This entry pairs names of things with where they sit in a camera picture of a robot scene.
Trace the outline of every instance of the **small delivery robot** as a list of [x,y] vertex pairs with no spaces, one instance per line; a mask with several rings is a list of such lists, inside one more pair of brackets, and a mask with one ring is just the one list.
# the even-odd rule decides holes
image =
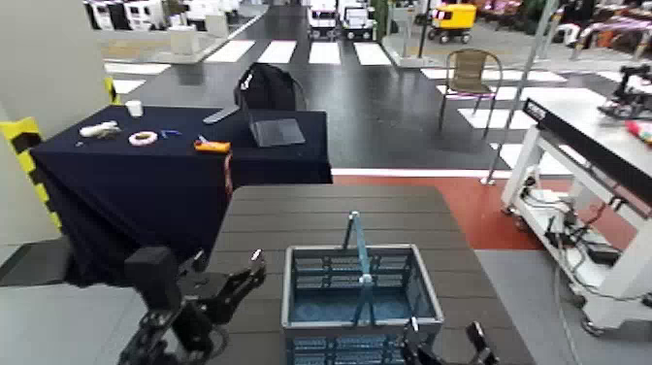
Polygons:
[[124,4],[124,9],[133,30],[163,30],[167,27],[161,0],[133,1]]
[[308,7],[308,39],[338,37],[338,10],[335,1],[317,2]]
[[452,37],[460,37],[462,43],[468,43],[476,11],[471,4],[439,5],[433,10],[433,28],[428,32],[428,39],[432,41],[439,36],[440,43],[446,44]]
[[345,7],[342,14],[342,33],[348,40],[356,37],[370,40],[374,33],[374,8]]

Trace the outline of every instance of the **crosswalk marking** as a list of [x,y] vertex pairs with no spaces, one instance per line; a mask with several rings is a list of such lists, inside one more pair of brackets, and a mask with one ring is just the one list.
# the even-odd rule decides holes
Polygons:
[[271,41],[258,62],[289,63],[296,47],[297,41]]
[[104,69],[109,74],[137,74],[137,75],[158,75],[167,70],[170,64],[167,63],[112,63],[104,64]]
[[[421,69],[421,73],[425,75],[426,78],[431,80],[436,79],[445,79],[446,70],[445,69]],[[455,74],[454,70],[448,72],[448,77],[452,78]],[[485,81],[496,81],[500,78],[501,73],[498,70],[484,70],[482,73],[482,79]],[[503,70],[503,80],[504,81],[519,81],[523,77],[522,71],[517,70]],[[551,83],[564,83],[566,78],[563,78],[555,73],[550,71],[530,71],[528,74],[528,80],[531,82],[551,82]]]
[[255,41],[230,41],[224,47],[213,53],[204,62],[237,62]]
[[363,66],[392,64],[380,45],[376,43],[356,42],[353,46],[355,47],[355,52],[358,54],[358,60]]
[[[446,86],[438,85],[437,90],[444,93]],[[516,87],[503,86],[498,91],[496,100],[513,100],[516,96]],[[604,96],[584,87],[526,87],[521,94],[521,100],[533,98],[535,100],[554,101],[560,106],[574,108],[577,104],[601,105],[604,103]]]
[[[473,108],[468,109],[458,109],[458,112],[467,120],[467,122],[473,126],[473,128],[482,128],[487,125],[487,117],[489,117],[488,109],[480,109],[473,114]],[[503,129],[505,128],[505,123],[507,122],[507,117],[509,116],[509,110],[507,109],[495,109],[494,113],[491,114],[491,122],[489,123],[489,128],[491,129]],[[509,129],[528,129],[531,126],[535,125],[535,121],[532,120],[528,115],[523,113],[523,111],[516,111],[514,113],[514,118],[511,120]]]
[[[498,144],[490,144],[492,149],[497,149]],[[559,146],[559,148],[568,154],[572,159],[577,161],[580,164],[586,162],[586,159],[582,157],[581,154],[577,153],[574,149],[569,146]],[[513,169],[516,166],[516,161],[518,160],[518,154],[523,149],[523,145],[520,144],[504,144],[503,149],[501,150],[501,158]],[[550,154],[544,153],[541,161],[538,164],[540,172],[542,175],[570,175],[571,172],[564,167],[559,161],[554,159]]]
[[114,80],[115,92],[128,94],[143,83],[145,83],[145,80]]
[[335,42],[313,42],[308,63],[339,65],[340,45]]

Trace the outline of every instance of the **white table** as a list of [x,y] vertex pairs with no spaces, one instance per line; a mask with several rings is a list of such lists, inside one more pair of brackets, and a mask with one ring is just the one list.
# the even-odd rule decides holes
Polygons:
[[[639,204],[624,201],[612,185],[612,182],[618,183],[647,207],[652,207],[652,151],[626,130],[623,121],[603,115],[597,110],[598,106],[578,105],[564,99],[547,102],[528,99],[524,111],[538,125],[528,131],[502,195],[505,211],[517,211],[525,219],[552,256],[561,261],[570,278],[571,289],[586,299],[583,311],[587,317],[583,325],[593,335],[617,328],[625,320],[652,320],[652,308],[644,306],[640,298],[613,299],[652,291],[652,220],[649,208],[644,211]],[[572,159],[559,149],[560,144],[575,149],[588,164]],[[560,258],[557,247],[544,236],[549,218],[559,214],[551,208],[533,208],[521,198],[523,181],[544,152],[573,173],[577,183],[571,195],[579,186],[588,188],[637,229],[636,236],[613,267],[594,263],[588,256],[580,264],[582,246],[566,249],[566,258]],[[592,241],[600,239],[598,234]],[[594,288],[587,289],[581,282]]]

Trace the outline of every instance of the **tape roll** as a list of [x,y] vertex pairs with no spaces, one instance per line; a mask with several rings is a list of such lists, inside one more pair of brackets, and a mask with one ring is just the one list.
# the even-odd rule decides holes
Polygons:
[[158,139],[158,136],[154,132],[138,132],[129,136],[129,143],[131,146],[147,146],[151,145]]

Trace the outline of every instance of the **metal chair leg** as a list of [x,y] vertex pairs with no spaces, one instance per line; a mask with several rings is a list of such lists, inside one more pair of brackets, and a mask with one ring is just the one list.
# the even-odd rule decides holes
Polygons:
[[487,125],[484,127],[484,133],[482,134],[482,138],[486,138],[487,133],[489,133],[489,123],[491,123],[491,115],[494,113],[495,105],[496,105],[496,94],[494,94],[494,97],[491,99],[491,107],[489,107],[489,117],[487,118]]
[[443,113],[446,109],[446,96],[448,95],[448,90],[443,94],[443,100],[441,100],[441,107],[440,107],[440,132],[441,132],[441,125],[443,124]]
[[475,112],[477,112],[477,107],[480,105],[481,100],[482,100],[482,94],[477,95],[477,100],[475,101],[475,107],[473,107],[473,115],[475,115]]

